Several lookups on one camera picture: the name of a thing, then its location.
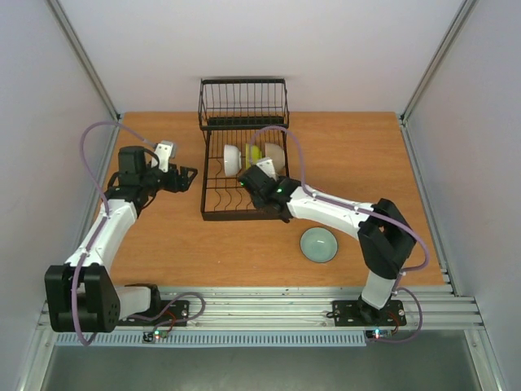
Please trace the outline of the white bowl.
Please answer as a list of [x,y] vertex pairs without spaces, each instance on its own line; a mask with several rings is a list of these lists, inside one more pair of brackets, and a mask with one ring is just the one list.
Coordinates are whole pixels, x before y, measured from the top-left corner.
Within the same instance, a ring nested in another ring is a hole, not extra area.
[[235,145],[225,144],[223,162],[226,177],[236,176],[243,167],[241,150]]

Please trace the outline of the lime green bowl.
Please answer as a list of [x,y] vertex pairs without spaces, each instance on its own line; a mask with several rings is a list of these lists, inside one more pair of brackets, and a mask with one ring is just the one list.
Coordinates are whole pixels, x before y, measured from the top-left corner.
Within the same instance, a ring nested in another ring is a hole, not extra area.
[[247,166],[255,164],[262,157],[262,150],[257,145],[245,144],[245,163]]

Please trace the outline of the cream beige bowl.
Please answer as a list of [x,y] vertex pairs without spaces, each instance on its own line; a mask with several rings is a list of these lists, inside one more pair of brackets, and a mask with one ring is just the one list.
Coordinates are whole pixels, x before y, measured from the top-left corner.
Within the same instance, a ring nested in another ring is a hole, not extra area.
[[282,147],[276,143],[265,143],[265,157],[269,157],[277,172],[281,172],[286,165],[286,155]]

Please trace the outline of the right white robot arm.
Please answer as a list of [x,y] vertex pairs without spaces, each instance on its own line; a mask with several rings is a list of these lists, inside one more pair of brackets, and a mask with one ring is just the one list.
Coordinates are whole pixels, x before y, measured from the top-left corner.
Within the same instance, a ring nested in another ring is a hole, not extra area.
[[365,325],[376,324],[387,315],[399,273],[417,243],[390,200],[371,204],[340,199],[293,178],[272,178],[257,165],[244,171],[238,182],[257,210],[285,223],[292,218],[317,222],[357,239],[369,274],[355,313]]

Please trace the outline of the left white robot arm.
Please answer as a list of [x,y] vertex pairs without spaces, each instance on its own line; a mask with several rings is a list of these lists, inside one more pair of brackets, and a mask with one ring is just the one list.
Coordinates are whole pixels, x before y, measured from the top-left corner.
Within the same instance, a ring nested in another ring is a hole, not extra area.
[[45,273],[50,325],[56,332],[109,333],[122,321],[159,322],[167,311],[156,285],[116,287],[112,262],[129,228],[161,191],[185,192],[197,170],[171,162],[177,146],[123,147],[118,170],[103,191],[99,215],[78,249]]

